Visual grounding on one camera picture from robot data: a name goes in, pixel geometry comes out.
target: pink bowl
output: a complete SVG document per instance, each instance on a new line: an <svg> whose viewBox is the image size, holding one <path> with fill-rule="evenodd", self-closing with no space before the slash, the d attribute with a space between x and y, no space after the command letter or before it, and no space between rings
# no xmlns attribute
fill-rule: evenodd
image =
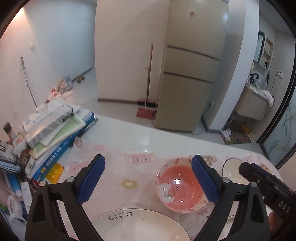
<svg viewBox="0 0 296 241"><path fill-rule="evenodd" d="M162 203L178 213L192 213L208 202L191 169L191 158L169 160L156 176L157 194Z"/></svg>

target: yellow packet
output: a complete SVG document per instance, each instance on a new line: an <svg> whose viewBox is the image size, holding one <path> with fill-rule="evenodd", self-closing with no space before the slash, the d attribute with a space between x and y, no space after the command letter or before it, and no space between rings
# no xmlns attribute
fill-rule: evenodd
<svg viewBox="0 0 296 241"><path fill-rule="evenodd" d="M61 176L64 167L58 163L55 163L52 168L49 170L46 178L53 184L57 183L59 177Z"/></svg>

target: refrigerator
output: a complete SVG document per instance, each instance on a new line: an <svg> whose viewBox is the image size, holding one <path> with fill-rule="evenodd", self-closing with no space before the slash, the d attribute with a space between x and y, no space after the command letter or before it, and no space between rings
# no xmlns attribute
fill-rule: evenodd
<svg viewBox="0 0 296 241"><path fill-rule="evenodd" d="M228 0L172 0L155 127L194 131L224 47Z"/></svg>

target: bottle cap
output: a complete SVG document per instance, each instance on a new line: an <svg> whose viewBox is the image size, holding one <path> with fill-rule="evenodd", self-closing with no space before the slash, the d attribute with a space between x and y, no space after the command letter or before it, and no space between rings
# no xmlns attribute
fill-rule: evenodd
<svg viewBox="0 0 296 241"><path fill-rule="evenodd" d="M12 128L9 122L7 122L3 127L3 130L6 132L6 134L8 134L11 131L11 129Z"/></svg>

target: floor mat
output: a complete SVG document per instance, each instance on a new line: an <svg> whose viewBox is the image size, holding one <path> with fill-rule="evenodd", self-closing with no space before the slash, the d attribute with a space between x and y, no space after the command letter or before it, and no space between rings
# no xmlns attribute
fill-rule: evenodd
<svg viewBox="0 0 296 241"><path fill-rule="evenodd" d="M228 127L231 130L230 141L226 140L225 137L222 134L220 134L226 145L244 144L252 142L240 124L230 123Z"/></svg>

